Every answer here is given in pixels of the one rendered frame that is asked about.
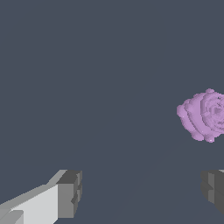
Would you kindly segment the purple ridged round object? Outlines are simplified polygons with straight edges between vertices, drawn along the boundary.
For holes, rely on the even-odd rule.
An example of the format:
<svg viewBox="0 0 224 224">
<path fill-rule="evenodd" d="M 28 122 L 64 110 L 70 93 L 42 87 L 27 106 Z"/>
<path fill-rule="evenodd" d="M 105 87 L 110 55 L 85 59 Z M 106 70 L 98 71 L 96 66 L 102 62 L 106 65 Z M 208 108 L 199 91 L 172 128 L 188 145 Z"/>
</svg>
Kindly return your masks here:
<svg viewBox="0 0 224 224">
<path fill-rule="evenodd" d="M 224 94 L 209 88 L 177 106 L 177 115 L 192 138 L 213 143 L 224 134 Z"/>
</svg>

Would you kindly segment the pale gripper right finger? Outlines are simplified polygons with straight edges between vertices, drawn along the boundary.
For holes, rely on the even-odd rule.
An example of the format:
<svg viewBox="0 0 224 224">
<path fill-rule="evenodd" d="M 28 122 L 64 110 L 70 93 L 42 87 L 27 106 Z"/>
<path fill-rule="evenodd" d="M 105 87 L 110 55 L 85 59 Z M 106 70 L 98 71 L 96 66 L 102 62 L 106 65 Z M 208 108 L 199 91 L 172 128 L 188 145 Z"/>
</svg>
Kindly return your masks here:
<svg viewBox="0 0 224 224">
<path fill-rule="evenodd" d="M 224 214 L 224 170 L 202 171 L 200 178 L 203 196 Z"/>
</svg>

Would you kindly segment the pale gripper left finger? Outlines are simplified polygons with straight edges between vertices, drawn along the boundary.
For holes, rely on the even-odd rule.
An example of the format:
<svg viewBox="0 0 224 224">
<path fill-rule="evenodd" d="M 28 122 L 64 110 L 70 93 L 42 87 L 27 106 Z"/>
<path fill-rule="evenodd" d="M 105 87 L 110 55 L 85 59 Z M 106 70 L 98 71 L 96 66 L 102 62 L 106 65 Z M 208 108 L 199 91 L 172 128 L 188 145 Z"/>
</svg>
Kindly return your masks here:
<svg viewBox="0 0 224 224">
<path fill-rule="evenodd" d="M 54 224 L 73 218 L 82 195 L 82 171 L 59 170 L 38 186 L 0 205 L 0 224 Z"/>
</svg>

